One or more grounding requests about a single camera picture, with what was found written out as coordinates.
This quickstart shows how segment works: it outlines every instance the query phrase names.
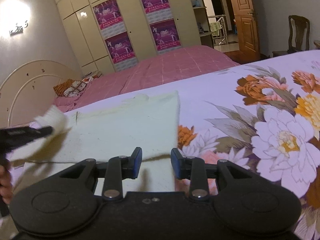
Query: chair back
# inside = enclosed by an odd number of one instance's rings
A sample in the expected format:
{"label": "chair back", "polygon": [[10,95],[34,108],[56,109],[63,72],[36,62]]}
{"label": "chair back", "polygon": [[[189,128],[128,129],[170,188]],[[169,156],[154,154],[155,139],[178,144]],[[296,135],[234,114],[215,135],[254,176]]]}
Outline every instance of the chair back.
{"label": "chair back", "polygon": [[[292,22],[294,22],[295,28],[296,28],[296,38],[295,43],[296,46],[292,46],[292,39],[293,39],[293,28],[292,28]],[[290,36],[289,36],[289,49],[288,53],[294,53],[297,51],[302,51],[302,43],[303,43],[303,36],[305,29],[307,29],[307,35],[306,35],[306,50],[309,50],[309,35],[310,35],[310,21],[302,16],[298,15],[290,15],[289,16],[289,27],[290,27]]]}

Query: floral pattern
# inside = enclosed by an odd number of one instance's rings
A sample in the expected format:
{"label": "floral pattern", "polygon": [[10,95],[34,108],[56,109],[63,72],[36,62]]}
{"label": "floral pattern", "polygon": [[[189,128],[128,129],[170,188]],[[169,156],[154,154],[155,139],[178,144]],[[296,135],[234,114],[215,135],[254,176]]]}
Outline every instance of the floral pattern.
{"label": "floral pattern", "polygon": [[[319,62],[312,64],[320,70]],[[187,140],[179,140],[180,151],[184,156],[201,157],[211,164],[227,159],[291,190],[302,204],[295,234],[301,239],[318,240],[320,78],[296,70],[287,83],[286,78],[271,67],[248,66],[251,68],[246,70],[252,73],[237,81],[235,91],[244,97],[244,105],[250,106],[250,111],[240,106],[228,109],[207,102],[225,118],[208,116],[205,120],[210,122],[211,129],[195,134],[196,127],[192,127],[182,132],[181,138]],[[176,189],[188,193],[189,184],[189,180],[177,181]],[[210,193],[217,194],[215,180],[209,179],[208,184]]]}

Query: gray wall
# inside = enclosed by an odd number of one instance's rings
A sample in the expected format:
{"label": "gray wall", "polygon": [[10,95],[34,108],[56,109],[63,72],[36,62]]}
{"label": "gray wall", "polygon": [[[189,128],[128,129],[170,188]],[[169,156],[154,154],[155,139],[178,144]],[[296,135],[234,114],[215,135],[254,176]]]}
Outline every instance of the gray wall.
{"label": "gray wall", "polygon": [[[81,72],[68,41],[54,0],[17,0],[30,8],[29,26],[23,34],[10,37],[0,0],[0,84],[19,66],[37,59],[57,61]],[[23,7],[11,7],[12,16]]]}
{"label": "gray wall", "polygon": [[258,13],[262,54],[268,56],[272,55],[272,51],[288,49],[289,15],[300,15],[310,20],[310,49],[315,49],[313,40],[320,39],[320,0],[252,1]]}

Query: pink bedspread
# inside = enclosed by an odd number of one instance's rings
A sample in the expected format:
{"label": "pink bedspread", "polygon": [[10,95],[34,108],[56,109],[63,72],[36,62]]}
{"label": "pink bedspread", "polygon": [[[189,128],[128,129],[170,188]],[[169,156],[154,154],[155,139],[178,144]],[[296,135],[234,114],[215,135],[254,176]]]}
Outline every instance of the pink bedspread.
{"label": "pink bedspread", "polygon": [[177,49],[143,60],[133,68],[95,79],[78,96],[59,97],[54,104],[61,111],[68,112],[120,94],[238,65],[223,53],[207,46]]}

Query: bed headboard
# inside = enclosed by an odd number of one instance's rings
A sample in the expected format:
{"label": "bed headboard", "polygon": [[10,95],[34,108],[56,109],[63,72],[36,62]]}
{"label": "bed headboard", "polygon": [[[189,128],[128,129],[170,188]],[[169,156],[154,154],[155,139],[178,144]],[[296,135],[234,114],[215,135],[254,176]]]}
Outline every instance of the bed headboard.
{"label": "bed headboard", "polygon": [[26,63],[0,86],[0,127],[31,122],[48,110],[56,94],[53,87],[80,74],[58,62],[36,60]]}

